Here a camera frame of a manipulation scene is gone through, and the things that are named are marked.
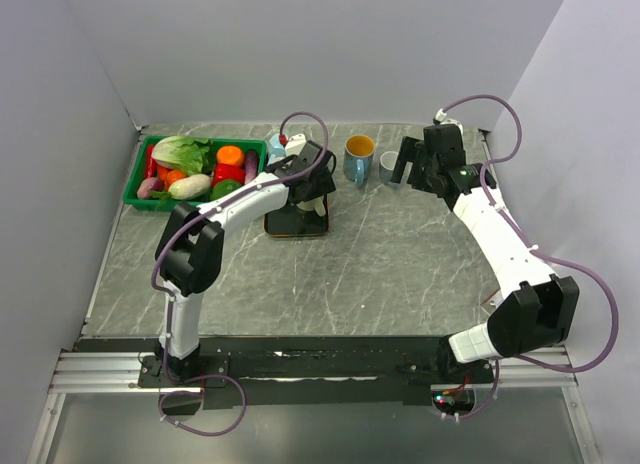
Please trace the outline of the lavender blue small mug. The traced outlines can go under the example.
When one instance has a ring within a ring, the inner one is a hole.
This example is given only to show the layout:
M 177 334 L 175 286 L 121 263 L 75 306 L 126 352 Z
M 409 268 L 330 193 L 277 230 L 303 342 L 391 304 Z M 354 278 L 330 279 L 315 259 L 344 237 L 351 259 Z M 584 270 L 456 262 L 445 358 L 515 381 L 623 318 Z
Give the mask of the lavender blue small mug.
M 391 182 L 397 158 L 397 151 L 386 151 L 379 157 L 379 178 L 385 185 L 388 185 Z

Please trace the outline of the blue butterfly mug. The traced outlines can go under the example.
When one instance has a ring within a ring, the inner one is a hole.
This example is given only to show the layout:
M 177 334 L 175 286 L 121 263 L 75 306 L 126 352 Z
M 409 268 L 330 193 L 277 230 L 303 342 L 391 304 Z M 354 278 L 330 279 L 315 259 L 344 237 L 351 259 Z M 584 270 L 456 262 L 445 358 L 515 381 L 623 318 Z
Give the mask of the blue butterfly mug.
M 345 144 L 343 172 L 357 188 L 362 188 L 368 179 L 374 151 L 374 141 L 365 135 L 352 136 Z

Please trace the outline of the light green mug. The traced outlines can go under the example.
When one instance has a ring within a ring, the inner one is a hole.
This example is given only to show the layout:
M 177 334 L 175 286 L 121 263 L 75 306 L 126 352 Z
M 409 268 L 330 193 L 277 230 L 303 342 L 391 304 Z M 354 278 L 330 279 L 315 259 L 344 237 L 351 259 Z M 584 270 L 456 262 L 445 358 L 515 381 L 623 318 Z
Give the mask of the light green mug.
M 297 207 L 304 212 L 313 212 L 319 217 L 326 216 L 326 204 L 324 203 L 325 197 L 320 196 L 312 200 L 303 201 L 297 204 Z

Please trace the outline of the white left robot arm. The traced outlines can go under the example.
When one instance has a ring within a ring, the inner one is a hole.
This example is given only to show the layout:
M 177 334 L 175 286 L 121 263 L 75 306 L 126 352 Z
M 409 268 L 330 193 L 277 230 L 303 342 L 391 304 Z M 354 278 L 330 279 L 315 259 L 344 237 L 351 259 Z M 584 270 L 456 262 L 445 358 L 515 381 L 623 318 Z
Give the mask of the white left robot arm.
M 202 206 L 174 208 L 151 274 L 152 288 L 165 294 L 156 356 L 169 382 L 185 386 L 197 376 L 203 294 L 220 274 L 226 239 L 271 212 L 324 200 L 335 191 L 335 168 L 331 151 L 307 141 L 230 194 Z

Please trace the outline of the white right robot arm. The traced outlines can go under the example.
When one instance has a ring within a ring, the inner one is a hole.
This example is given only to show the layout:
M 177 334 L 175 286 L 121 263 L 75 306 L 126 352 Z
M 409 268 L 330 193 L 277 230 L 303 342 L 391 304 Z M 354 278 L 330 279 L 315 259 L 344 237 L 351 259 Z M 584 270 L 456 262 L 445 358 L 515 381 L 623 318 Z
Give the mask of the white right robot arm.
M 422 138 L 403 137 L 391 180 L 442 199 L 474 237 L 499 285 L 501 301 L 485 323 L 442 341 L 436 362 L 444 380 L 461 381 L 472 362 L 514 357 L 568 337 L 577 283 L 533 256 L 507 223 L 495 178 L 466 161 L 460 126 L 432 125 Z

